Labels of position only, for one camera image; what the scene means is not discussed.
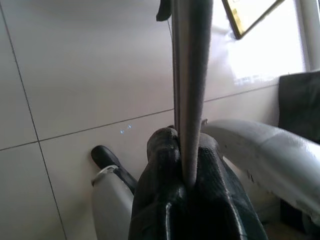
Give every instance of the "metal pole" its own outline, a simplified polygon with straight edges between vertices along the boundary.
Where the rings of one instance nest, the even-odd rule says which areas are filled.
[[[174,116],[184,184],[197,179],[213,0],[172,0]]]

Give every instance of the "silver pole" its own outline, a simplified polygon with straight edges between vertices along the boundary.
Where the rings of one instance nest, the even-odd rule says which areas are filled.
[[[213,0],[172,0],[175,126],[180,139],[184,184],[197,178]]]

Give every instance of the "white plastic part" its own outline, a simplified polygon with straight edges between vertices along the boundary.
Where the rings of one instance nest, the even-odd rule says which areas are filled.
[[[134,195],[113,173],[115,165],[92,180],[92,211],[98,240],[128,240]]]
[[[244,120],[218,120],[202,129],[251,179],[320,226],[320,146],[283,129]]]

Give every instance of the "floor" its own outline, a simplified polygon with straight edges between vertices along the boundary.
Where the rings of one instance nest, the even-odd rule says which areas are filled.
[[[0,0],[0,239],[95,240],[90,159],[139,178],[173,124],[171,26],[158,0]],[[235,41],[214,1],[203,118],[278,122],[278,76],[307,69],[294,0]],[[262,220],[278,199],[233,167]]]

